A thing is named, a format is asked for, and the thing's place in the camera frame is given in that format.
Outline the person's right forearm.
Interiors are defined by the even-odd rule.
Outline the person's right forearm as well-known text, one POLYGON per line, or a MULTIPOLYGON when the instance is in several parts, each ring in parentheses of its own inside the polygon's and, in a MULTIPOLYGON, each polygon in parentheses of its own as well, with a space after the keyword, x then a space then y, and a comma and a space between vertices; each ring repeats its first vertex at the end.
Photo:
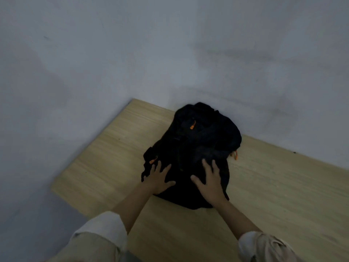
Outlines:
POLYGON ((212 204, 212 206, 223 218, 237 240, 249 232, 262 232, 262 230, 259 229, 247 216, 225 198, 212 204))

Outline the person's left forearm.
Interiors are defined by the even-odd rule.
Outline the person's left forearm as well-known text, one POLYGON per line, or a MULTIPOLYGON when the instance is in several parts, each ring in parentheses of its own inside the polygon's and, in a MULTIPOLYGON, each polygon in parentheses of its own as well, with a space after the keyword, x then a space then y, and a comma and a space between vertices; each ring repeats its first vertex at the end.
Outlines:
POLYGON ((130 233, 141 211, 155 191, 154 184, 142 182, 111 209, 120 216, 127 234, 130 233))

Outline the person's beige left sleeve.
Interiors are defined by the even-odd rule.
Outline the person's beige left sleeve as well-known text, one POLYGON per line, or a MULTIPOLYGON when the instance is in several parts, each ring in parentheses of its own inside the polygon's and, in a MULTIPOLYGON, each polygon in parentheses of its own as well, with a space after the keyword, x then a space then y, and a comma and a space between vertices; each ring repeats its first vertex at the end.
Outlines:
POLYGON ((46 262, 120 262, 127 232, 120 215, 107 211, 86 222, 46 262))

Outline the black backpack with orange zippers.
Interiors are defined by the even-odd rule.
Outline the black backpack with orange zippers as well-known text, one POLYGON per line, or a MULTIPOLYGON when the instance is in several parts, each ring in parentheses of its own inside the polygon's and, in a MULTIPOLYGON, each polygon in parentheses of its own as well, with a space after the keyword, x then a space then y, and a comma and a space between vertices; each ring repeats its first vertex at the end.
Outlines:
POLYGON ((141 181, 149 176, 152 165, 157 165, 158 161, 162 163, 161 169, 171 164, 165 182, 175 181, 176 185, 157 197, 191 210, 212 208, 190 177, 195 175, 205 184, 202 159, 209 164, 215 160, 224 196, 229 199, 226 193, 230 178, 227 159, 237 151, 241 142, 238 127, 218 110, 201 102, 185 105, 175 112, 171 125, 160 140, 144 153, 145 170, 141 181))

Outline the person's left hand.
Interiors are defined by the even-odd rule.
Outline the person's left hand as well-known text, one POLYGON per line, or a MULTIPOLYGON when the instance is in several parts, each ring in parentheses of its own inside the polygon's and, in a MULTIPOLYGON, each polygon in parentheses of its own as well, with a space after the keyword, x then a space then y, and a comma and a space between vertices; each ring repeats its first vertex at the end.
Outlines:
POLYGON ((142 182, 143 184, 145 184, 145 187, 153 195, 161 194, 162 192, 167 190, 167 189, 163 189, 163 184, 165 182, 169 182, 169 181, 166 181, 166 176, 172 167, 171 164, 168 164, 163 169, 161 168, 161 173, 156 174, 156 166, 157 165, 152 164, 149 175, 145 176, 142 182))

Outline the person's beige right sleeve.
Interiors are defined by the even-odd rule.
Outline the person's beige right sleeve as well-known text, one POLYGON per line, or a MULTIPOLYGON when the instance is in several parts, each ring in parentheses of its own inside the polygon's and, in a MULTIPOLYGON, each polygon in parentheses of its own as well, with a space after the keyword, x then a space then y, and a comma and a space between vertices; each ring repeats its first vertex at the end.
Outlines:
POLYGON ((262 232, 247 232, 238 240, 242 262, 305 262, 285 241, 262 232))

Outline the person's right hand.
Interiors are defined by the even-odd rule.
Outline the person's right hand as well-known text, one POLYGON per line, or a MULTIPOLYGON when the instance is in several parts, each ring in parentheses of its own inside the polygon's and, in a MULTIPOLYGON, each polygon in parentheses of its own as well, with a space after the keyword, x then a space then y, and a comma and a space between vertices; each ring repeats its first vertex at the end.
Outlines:
POLYGON ((221 186, 221 177, 215 177, 212 174, 212 165, 209 165, 205 159, 202 159, 202 165, 206 174, 206 183, 203 189, 198 190, 203 198, 212 205, 225 198, 221 186))

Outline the person's beige sleeve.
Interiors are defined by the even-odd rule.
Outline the person's beige sleeve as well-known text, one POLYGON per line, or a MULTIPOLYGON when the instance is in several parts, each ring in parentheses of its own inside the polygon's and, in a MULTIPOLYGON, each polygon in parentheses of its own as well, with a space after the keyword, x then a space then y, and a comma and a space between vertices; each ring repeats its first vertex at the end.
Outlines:
POLYGON ((46 262, 120 262, 127 232, 120 215, 107 211, 86 222, 46 262))
POLYGON ((238 240, 242 262, 305 262, 285 241, 262 232, 247 232, 238 240))

